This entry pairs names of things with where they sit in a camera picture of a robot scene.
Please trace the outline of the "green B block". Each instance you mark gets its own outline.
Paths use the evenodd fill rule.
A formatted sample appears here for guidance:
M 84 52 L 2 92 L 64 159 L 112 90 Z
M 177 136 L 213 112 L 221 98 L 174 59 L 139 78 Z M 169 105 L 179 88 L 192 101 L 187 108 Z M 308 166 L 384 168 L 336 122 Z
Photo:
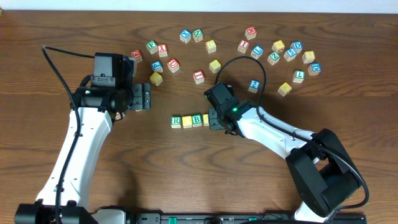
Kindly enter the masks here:
M 202 126 L 202 118 L 201 118 L 201 114 L 195 114 L 192 115 L 192 126 L 193 127 L 199 127 Z

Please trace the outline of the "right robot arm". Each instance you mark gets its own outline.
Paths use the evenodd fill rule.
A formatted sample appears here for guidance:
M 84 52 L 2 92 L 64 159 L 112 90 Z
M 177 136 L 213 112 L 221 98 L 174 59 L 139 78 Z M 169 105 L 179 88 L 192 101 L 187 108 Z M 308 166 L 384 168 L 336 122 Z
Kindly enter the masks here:
M 325 223 L 365 183 L 344 146 L 329 129 L 295 128 L 252 101 L 240 102 L 233 88 L 218 83 L 204 92 L 211 103 L 210 128 L 261 143 L 285 160 L 302 200 L 294 220 Z

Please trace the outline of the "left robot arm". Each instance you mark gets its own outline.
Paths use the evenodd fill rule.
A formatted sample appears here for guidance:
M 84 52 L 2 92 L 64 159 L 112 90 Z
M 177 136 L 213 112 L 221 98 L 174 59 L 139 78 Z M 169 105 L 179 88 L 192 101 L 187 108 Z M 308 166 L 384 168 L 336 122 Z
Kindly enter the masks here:
M 136 59 L 96 53 L 93 74 L 68 92 L 70 120 L 53 171 L 34 203 L 18 206 L 15 223 L 135 223 L 127 209 L 88 211 L 91 180 L 102 145 L 115 121 L 129 110 L 150 109 L 150 85 L 133 83 Z

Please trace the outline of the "green R block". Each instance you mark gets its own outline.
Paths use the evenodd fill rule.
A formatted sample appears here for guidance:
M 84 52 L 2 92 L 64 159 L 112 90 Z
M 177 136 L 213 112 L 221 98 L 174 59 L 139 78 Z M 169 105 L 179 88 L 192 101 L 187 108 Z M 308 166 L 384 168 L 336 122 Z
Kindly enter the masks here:
M 180 116 L 172 116 L 170 119 L 170 124 L 172 128 L 181 128 L 182 119 Z

